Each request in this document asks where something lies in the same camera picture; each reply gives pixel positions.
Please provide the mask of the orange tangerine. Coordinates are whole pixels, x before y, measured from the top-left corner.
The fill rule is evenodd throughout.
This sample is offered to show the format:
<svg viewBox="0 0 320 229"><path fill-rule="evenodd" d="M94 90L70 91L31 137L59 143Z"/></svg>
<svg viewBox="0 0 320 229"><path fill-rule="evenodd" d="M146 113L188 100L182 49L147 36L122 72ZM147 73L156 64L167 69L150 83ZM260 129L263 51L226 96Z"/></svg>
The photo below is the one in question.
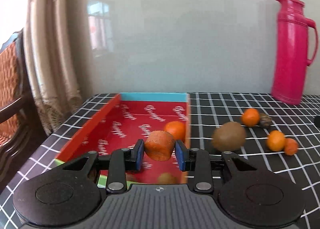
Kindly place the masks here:
<svg viewBox="0 0 320 229"><path fill-rule="evenodd" d="M181 121L171 121L164 126L164 131L170 133L175 140L185 141L185 123Z"/></svg>
<svg viewBox="0 0 320 229"><path fill-rule="evenodd" d="M256 126L260 121L260 113L255 108L248 108L242 114L241 121L247 127Z"/></svg>

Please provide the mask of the pink thermos jug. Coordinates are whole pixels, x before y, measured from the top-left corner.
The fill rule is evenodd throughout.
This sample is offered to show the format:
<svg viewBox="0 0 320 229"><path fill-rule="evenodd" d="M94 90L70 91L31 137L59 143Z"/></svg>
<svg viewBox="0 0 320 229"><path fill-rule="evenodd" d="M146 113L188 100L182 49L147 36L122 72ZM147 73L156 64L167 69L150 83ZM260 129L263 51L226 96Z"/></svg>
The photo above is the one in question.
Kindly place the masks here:
<svg viewBox="0 0 320 229"><path fill-rule="evenodd" d="M281 102L298 105L302 100L307 67L316 58L319 41L316 22L304 16L301 0L280 2L277 14L277 53L271 94ZM309 29L315 31L315 48L308 58Z"/></svg>

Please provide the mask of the brown kiwi fruit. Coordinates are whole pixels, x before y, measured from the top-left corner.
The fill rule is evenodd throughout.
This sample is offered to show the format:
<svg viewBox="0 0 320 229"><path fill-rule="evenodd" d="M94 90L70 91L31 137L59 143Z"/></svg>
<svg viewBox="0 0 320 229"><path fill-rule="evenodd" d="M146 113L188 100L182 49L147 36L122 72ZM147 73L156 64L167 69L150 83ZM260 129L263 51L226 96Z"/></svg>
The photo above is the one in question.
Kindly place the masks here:
<svg viewBox="0 0 320 229"><path fill-rule="evenodd" d="M213 147L221 152L239 150L246 141L246 130L238 122L227 122L212 135Z"/></svg>

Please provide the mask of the colourful cardboard box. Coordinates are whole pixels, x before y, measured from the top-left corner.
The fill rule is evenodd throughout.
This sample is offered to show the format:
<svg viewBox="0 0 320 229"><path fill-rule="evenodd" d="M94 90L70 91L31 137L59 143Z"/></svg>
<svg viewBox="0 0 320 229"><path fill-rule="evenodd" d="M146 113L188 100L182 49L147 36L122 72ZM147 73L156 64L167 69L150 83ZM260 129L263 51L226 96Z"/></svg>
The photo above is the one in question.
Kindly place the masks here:
<svg viewBox="0 0 320 229"><path fill-rule="evenodd" d="M190 146L190 103L185 93L119 93L106 104L85 114L84 124L76 124L76 132L56 156L57 164L75 159L91 150L109 156L119 148L132 149L139 139L146 140L154 130L162 130L172 121L185 126L185 146Z"/></svg>

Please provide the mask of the yellow-orange tangerine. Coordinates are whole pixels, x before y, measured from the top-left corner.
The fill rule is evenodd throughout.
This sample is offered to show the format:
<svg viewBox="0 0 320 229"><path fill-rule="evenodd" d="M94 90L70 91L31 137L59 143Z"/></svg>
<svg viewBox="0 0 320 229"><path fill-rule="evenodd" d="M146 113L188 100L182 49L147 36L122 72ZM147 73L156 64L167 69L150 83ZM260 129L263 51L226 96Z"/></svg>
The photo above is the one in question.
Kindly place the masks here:
<svg viewBox="0 0 320 229"><path fill-rule="evenodd" d="M279 152L285 147L286 138L285 135L278 130L270 132L266 139L267 147L274 152Z"/></svg>

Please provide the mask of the large carrot piece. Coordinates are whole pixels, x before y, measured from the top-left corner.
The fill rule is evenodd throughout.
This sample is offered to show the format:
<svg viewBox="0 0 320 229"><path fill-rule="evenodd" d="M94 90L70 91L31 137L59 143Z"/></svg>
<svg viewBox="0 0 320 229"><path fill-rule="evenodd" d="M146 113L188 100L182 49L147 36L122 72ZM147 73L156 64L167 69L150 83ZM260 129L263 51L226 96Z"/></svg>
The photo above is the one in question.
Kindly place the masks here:
<svg viewBox="0 0 320 229"><path fill-rule="evenodd" d="M155 161L168 161L175 146L174 137L166 131L152 131L144 142L144 151L149 158Z"/></svg>

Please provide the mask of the small carrot piece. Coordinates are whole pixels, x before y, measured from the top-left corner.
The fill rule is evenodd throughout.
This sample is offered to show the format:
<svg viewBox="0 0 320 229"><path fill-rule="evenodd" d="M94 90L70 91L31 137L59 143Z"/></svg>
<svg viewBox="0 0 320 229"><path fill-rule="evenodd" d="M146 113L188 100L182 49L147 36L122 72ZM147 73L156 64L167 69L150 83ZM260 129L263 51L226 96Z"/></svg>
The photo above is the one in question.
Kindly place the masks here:
<svg viewBox="0 0 320 229"><path fill-rule="evenodd" d="M292 138L286 138L284 152L288 156L293 156L298 152L298 143Z"/></svg>

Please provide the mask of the wooden rattan bench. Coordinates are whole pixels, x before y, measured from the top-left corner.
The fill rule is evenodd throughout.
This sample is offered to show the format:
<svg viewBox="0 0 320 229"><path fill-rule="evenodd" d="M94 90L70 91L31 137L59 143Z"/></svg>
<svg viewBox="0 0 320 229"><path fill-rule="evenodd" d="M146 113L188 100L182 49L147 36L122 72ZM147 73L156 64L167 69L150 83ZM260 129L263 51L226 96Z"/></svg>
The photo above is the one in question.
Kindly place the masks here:
<svg viewBox="0 0 320 229"><path fill-rule="evenodd" d="M1 191L46 138L29 84L21 30L1 47Z"/></svg>

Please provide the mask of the beige lace curtain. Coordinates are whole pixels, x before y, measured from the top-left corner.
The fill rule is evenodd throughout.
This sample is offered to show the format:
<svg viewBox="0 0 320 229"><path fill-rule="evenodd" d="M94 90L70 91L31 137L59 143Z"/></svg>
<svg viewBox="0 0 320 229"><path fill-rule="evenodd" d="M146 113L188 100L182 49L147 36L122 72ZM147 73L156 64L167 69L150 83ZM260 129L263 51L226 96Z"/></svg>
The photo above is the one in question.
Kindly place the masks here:
<svg viewBox="0 0 320 229"><path fill-rule="evenodd" d="M66 0L28 0L23 43L29 84L46 134L80 107L67 30Z"/></svg>

